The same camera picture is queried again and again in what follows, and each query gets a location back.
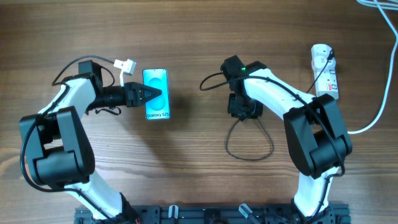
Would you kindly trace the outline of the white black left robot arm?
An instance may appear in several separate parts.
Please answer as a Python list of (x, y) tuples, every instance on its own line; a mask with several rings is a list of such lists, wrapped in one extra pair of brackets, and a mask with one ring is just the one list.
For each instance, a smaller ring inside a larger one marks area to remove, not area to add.
[(90, 110), (138, 107), (162, 90), (136, 82), (103, 85), (103, 66), (96, 56), (75, 59), (78, 74), (60, 79), (56, 97), (36, 114), (19, 121), (20, 166), (25, 181), (45, 193), (66, 192), (79, 200), (96, 223), (139, 223), (140, 215), (124, 195), (95, 170), (92, 146), (81, 123)]

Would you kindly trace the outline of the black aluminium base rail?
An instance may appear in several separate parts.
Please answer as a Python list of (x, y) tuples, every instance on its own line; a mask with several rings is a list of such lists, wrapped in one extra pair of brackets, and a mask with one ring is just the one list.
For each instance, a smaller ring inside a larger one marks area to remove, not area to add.
[[(160, 206), (133, 206), (139, 214), (138, 223), (305, 223), (298, 212), (293, 212), (290, 204), (268, 204), (265, 206), (248, 206), (252, 213), (246, 218), (238, 206), (235, 207), (178, 207), (171, 209)], [(349, 224), (352, 222), (347, 204), (333, 204), (318, 214), (319, 219), (313, 223)], [(107, 220), (95, 220), (87, 208), (75, 210), (73, 223), (111, 223)]]

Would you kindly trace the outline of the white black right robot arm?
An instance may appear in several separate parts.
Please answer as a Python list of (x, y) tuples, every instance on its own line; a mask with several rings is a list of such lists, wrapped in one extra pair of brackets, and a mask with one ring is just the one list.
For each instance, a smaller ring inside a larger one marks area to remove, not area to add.
[(297, 90), (263, 63), (244, 65), (236, 55), (225, 59), (220, 70), (232, 91), (231, 116), (256, 119), (267, 107), (283, 121), (289, 155), (300, 172), (294, 207), (303, 221), (319, 220), (331, 181), (345, 174), (344, 159), (353, 150), (336, 100)]

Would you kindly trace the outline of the white power strip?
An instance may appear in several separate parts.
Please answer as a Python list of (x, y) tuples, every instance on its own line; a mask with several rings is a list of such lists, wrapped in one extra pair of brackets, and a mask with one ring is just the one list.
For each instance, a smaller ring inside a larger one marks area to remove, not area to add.
[(314, 79), (317, 79), (315, 82), (315, 91), (317, 96), (321, 96), (324, 94), (329, 94), (334, 99), (339, 98), (338, 94), (338, 84), (336, 78), (336, 70), (329, 70), (328, 72), (314, 72)]

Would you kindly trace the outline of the blue screen smartphone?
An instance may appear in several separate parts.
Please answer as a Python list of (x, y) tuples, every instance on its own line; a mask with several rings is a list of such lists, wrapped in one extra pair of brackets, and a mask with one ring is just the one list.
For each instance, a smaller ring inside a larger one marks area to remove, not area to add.
[(146, 103), (146, 119), (169, 119), (170, 101), (167, 70), (164, 68), (144, 69), (142, 76), (145, 85), (162, 91), (160, 96)]

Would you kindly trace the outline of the white charger adapter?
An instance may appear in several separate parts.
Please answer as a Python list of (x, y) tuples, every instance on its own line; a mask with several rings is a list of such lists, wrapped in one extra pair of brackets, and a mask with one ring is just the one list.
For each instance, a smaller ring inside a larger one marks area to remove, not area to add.
[(334, 70), (336, 67), (336, 60), (334, 58), (334, 50), (326, 44), (315, 44), (311, 48), (312, 55), (312, 69), (314, 72), (320, 72), (327, 63), (324, 72)]

